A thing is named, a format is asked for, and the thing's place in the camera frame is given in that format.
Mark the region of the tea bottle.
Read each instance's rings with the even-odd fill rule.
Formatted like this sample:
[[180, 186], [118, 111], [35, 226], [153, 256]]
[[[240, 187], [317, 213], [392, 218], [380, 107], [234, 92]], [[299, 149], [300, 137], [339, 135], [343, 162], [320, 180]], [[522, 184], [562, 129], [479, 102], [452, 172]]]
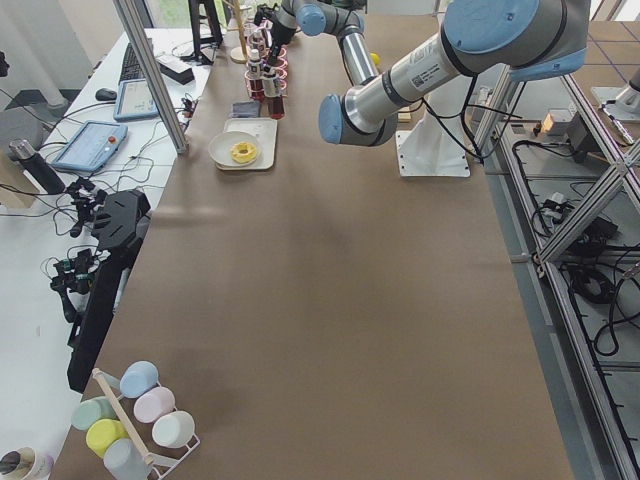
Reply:
[[257, 101], [264, 99], [264, 87], [262, 81], [262, 63], [260, 52], [252, 48], [249, 51], [247, 61], [247, 79], [250, 97]]
[[279, 78], [275, 71], [268, 71], [263, 74], [263, 87], [270, 117], [274, 120], [282, 119], [285, 115], [284, 103]]

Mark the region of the beige rabbit tray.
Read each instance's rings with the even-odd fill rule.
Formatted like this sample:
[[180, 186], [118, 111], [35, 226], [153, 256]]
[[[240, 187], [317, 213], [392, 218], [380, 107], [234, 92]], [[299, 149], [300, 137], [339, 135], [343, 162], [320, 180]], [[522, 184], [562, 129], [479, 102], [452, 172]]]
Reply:
[[208, 153], [221, 170], [267, 170], [274, 164], [276, 139], [275, 120], [232, 118], [209, 142]]

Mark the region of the wooden mug tree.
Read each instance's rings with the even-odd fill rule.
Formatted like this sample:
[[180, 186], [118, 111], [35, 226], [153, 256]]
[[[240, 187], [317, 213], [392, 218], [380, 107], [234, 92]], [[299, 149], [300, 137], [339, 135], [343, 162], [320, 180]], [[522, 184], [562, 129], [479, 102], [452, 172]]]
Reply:
[[235, 31], [238, 36], [238, 45], [231, 49], [230, 58], [234, 63], [245, 64], [248, 59], [248, 51], [245, 37], [243, 8], [239, 0], [223, 0], [223, 4], [231, 10], [233, 13], [233, 19], [235, 20], [235, 28], [229, 27], [229, 30]]

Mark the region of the grey folded cloth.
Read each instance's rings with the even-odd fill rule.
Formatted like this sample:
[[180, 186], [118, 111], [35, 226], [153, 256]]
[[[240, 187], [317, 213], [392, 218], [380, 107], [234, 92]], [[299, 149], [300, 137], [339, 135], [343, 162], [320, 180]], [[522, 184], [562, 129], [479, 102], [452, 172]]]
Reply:
[[259, 101], [234, 102], [231, 107], [231, 118], [259, 118], [261, 114]]

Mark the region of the white plate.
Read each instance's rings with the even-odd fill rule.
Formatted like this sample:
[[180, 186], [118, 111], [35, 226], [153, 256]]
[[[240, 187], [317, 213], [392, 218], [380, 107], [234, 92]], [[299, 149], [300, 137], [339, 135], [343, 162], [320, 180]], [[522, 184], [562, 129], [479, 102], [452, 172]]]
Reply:
[[258, 139], [242, 131], [222, 132], [208, 145], [211, 159], [220, 166], [231, 168], [243, 168], [254, 163], [261, 151]]

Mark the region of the black keyboard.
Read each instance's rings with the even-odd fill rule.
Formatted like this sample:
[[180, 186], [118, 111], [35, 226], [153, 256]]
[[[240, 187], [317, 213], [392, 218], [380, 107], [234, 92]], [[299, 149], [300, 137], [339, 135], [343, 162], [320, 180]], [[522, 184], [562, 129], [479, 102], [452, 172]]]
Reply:
[[118, 82], [122, 83], [130, 80], [142, 80], [145, 78], [145, 73], [138, 61], [136, 52], [134, 51], [133, 46], [128, 44], [124, 51]]

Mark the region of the blue teach pendant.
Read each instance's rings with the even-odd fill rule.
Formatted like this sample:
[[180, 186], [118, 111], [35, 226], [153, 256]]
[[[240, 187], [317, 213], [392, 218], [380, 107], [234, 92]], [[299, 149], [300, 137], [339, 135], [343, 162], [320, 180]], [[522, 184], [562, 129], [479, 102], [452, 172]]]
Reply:
[[87, 121], [51, 162], [57, 171], [94, 173], [117, 152], [128, 134], [123, 123]]
[[158, 108], [146, 80], [125, 80], [119, 84], [113, 113], [115, 121], [146, 120], [158, 115]]

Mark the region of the black computer mouse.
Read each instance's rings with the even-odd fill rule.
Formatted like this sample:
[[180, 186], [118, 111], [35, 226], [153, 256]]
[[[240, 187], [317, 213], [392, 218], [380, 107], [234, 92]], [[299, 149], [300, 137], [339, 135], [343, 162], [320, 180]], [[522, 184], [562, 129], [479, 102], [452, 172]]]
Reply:
[[115, 101], [117, 98], [117, 92], [114, 90], [100, 88], [95, 92], [95, 99], [101, 102]]

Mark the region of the near blue teach pendant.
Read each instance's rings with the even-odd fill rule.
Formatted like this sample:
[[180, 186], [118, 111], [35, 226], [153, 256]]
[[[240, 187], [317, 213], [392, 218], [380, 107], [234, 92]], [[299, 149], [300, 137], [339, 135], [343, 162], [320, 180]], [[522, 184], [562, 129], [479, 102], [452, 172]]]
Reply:
[[51, 162], [57, 171], [94, 173], [117, 152], [128, 134], [123, 123], [87, 121]]

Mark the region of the black thermos bottle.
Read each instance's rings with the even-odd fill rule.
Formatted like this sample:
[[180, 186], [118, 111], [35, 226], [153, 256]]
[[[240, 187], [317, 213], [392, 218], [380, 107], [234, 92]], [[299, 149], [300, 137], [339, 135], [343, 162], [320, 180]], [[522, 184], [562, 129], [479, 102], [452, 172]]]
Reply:
[[62, 194], [66, 185], [26, 139], [9, 142], [9, 148], [20, 165], [26, 169], [48, 194]]

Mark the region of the blue cup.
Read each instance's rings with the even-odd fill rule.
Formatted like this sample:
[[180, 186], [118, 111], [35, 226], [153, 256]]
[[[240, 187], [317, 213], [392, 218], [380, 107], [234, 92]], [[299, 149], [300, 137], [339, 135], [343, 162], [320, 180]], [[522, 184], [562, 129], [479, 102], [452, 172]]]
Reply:
[[140, 360], [132, 363], [120, 379], [120, 392], [129, 399], [138, 398], [154, 388], [159, 380], [156, 365], [150, 361]]

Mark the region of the cream white cup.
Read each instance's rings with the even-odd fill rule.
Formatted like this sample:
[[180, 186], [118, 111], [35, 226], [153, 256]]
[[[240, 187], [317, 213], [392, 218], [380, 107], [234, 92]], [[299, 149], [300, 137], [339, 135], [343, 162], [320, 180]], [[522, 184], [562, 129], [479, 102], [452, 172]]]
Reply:
[[153, 441], [166, 448], [180, 448], [188, 444], [195, 433], [193, 416], [183, 410], [161, 416], [152, 428]]

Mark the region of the green cup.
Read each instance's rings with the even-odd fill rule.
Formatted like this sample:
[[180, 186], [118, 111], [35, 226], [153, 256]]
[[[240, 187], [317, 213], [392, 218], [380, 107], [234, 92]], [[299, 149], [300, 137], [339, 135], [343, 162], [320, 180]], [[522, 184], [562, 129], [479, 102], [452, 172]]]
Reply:
[[109, 400], [98, 396], [81, 401], [71, 416], [71, 425], [80, 431], [87, 431], [95, 422], [103, 419], [117, 419]]

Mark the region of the grey cup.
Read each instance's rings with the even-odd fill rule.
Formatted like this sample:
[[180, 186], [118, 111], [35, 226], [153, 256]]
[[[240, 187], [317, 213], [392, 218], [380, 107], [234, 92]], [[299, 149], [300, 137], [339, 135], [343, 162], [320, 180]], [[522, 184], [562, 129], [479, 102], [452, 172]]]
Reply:
[[118, 439], [106, 450], [103, 464], [118, 480], [143, 480], [151, 471], [130, 439]]

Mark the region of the paper cup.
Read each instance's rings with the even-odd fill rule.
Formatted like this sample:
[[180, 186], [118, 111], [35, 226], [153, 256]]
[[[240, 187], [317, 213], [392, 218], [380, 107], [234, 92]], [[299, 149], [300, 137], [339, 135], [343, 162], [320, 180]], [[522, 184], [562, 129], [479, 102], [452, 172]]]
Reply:
[[1, 458], [1, 478], [8, 480], [45, 479], [52, 470], [54, 459], [31, 447], [6, 453]]

